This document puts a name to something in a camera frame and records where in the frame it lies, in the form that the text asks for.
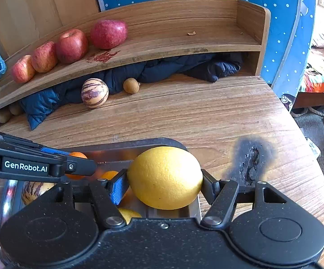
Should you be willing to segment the orange tangerine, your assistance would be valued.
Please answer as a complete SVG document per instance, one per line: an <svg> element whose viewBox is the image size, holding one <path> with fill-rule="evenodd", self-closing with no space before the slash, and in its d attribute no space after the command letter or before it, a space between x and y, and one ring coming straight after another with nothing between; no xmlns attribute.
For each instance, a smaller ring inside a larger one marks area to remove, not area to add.
<svg viewBox="0 0 324 269"><path fill-rule="evenodd" d="M85 154L81 153L81 152L71 152L69 153L70 156L73 157L79 157L79 158L85 158L87 159L87 156L85 156ZM72 180L80 180L82 178L84 178L84 176L79 176L79 175L74 175L74 174L66 174L66 176Z"/></svg>
<svg viewBox="0 0 324 269"><path fill-rule="evenodd" d="M99 180L105 179L107 181L112 181L114 178L114 185L111 187L111 199L117 206L127 208L130 207L135 201L135 195L129 185L127 174L124 173L121 177L120 172L117 171L107 171L103 172L98 178Z"/></svg>

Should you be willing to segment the yellow lemon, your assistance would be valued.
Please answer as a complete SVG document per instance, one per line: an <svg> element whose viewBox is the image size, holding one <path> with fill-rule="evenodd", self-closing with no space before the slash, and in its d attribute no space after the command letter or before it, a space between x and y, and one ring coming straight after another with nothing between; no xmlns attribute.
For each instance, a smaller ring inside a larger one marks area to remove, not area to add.
<svg viewBox="0 0 324 269"><path fill-rule="evenodd" d="M191 204L201 190L198 160L184 149L160 146L134 159L127 171L131 190L147 206L178 210Z"/></svg>
<svg viewBox="0 0 324 269"><path fill-rule="evenodd" d="M126 208L118 208L118 210L125 219L127 225L131 222L132 218L142 218L142 216L134 210L129 210Z"/></svg>

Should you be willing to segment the large striped pepino melon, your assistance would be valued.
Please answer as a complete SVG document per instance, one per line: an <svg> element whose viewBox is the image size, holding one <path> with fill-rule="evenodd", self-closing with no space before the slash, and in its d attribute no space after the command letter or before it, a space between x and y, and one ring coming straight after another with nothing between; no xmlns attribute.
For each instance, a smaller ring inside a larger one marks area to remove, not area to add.
<svg viewBox="0 0 324 269"><path fill-rule="evenodd" d="M55 183L25 182L22 189L22 202L28 205L54 186Z"/></svg>

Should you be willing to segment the small striped pepino melon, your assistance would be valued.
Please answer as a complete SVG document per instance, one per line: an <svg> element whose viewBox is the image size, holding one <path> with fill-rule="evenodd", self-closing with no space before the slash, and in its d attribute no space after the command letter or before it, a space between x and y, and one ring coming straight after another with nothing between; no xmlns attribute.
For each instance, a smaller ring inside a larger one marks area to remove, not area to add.
<svg viewBox="0 0 324 269"><path fill-rule="evenodd" d="M101 79L90 78L82 86L81 99L87 108L100 108L107 101L108 95L108 86Z"/></svg>

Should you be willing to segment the left kiwi under shelf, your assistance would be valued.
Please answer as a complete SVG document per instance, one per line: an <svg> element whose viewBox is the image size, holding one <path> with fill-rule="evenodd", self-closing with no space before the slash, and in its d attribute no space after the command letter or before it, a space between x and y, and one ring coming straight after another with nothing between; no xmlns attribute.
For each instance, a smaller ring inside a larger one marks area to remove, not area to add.
<svg viewBox="0 0 324 269"><path fill-rule="evenodd" d="M7 123L12 117L9 109L0 109L0 124Z"/></svg>

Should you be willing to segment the kiwi under shelf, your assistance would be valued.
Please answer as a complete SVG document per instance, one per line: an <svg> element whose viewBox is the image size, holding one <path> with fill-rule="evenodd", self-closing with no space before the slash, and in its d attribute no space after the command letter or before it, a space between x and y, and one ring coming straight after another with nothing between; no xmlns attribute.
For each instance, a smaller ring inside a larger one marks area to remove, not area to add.
<svg viewBox="0 0 324 269"><path fill-rule="evenodd" d="M24 110L20 106L19 102L14 102L14 103L10 104L9 111L14 116L21 115L24 112Z"/></svg>
<svg viewBox="0 0 324 269"><path fill-rule="evenodd" d="M12 117L9 109L0 109L0 124L7 123Z"/></svg>

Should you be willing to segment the right kiwi under shelf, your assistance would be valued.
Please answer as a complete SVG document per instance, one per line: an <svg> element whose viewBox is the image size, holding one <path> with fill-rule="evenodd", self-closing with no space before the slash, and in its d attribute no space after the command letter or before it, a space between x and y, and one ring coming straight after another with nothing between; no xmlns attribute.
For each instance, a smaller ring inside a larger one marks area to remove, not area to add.
<svg viewBox="0 0 324 269"><path fill-rule="evenodd" d="M9 111L14 116L21 115L24 112L24 110L20 106L19 102L14 102L14 103L10 104Z"/></svg>

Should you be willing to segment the dark blue quilted jacket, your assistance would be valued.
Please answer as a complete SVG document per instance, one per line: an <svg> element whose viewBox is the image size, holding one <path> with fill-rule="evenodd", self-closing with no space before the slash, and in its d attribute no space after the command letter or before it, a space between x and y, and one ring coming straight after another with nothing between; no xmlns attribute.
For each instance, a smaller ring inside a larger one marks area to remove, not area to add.
<svg viewBox="0 0 324 269"><path fill-rule="evenodd" d="M31 129L35 129L48 115L66 104L82 102L83 83L90 78L101 79L111 95L122 92L124 82L133 78L139 83L156 83L172 74L184 74L210 83L237 73L243 66L240 52L195 54L161 58L133 63L60 83L29 95L19 101L27 115Z"/></svg>

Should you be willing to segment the leftmost red apple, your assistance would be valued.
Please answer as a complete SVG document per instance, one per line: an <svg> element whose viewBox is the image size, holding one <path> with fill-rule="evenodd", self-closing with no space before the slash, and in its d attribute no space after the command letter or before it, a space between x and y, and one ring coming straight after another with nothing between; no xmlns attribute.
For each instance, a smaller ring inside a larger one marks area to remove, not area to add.
<svg viewBox="0 0 324 269"><path fill-rule="evenodd" d="M16 83L24 84L30 81L36 71L32 65L32 56L25 55L20 58L11 68L12 79Z"/></svg>

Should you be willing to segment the brown kiwi at back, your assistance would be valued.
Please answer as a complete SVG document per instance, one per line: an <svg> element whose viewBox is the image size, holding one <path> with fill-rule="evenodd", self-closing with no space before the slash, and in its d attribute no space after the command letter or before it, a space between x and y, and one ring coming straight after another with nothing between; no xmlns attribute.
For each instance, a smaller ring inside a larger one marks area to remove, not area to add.
<svg viewBox="0 0 324 269"><path fill-rule="evenodd" d="M123 89L126 93L135 94L139 92L140 83L134 78L128 78L123 83Z"/></svg>

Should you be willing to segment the wooden cabinet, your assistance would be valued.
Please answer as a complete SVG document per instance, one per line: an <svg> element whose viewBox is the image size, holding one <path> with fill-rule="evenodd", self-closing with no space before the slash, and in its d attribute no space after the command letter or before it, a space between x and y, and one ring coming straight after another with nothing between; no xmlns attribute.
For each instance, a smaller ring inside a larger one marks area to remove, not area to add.
<svg viewBox="0 0 324 269"><path fill-rule="evenodd" d="M99 11L98 0L0 0L0 55Z"/></svg>

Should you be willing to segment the rightmost red apple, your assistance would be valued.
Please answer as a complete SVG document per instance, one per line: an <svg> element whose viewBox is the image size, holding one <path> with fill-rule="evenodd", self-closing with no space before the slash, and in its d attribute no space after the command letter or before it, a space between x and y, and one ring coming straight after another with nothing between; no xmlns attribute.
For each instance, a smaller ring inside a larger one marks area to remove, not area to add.
<svg viewBox="0 0 324 269"><path fill-rule="evenodd" d="M103 50L112 49L122 44L127 36L126 23L118 20L98 20L90 32L94 46Z"/></svg>

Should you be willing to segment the colourful bed cover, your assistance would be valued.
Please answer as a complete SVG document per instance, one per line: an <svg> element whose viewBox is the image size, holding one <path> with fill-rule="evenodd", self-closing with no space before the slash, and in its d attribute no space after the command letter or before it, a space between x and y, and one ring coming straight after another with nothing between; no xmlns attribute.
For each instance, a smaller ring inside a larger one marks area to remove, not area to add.
<svg viewBox="0 0 324 269"><path fill-rule="evenodd" d="M311 41L311 49L299 91L324 93L324 35L321 33Z"/></svg>

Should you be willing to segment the curved wooden shelf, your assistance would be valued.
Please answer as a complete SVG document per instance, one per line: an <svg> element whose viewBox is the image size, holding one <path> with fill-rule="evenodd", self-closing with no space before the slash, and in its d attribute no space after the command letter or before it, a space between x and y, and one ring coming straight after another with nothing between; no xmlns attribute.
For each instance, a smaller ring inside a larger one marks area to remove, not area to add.
<svg viewBox="0 0 324 269"><path fill-rule="evenodd" d="M45 74L36 74L27 83L16 83L9 74L0 79L0 109L48 87L80 76L141 61L180 55L216 52L248 52L246 74L257 75L262 40L254 39L237 25L237 3L216 0L149 1L107 10L61 27L27 45L6 60L8 67L47 41L56 41L67 30L78 28L89 33L101 19L127 24L124 43L103 51L94 46L79 61L58 64Z"/></svg>

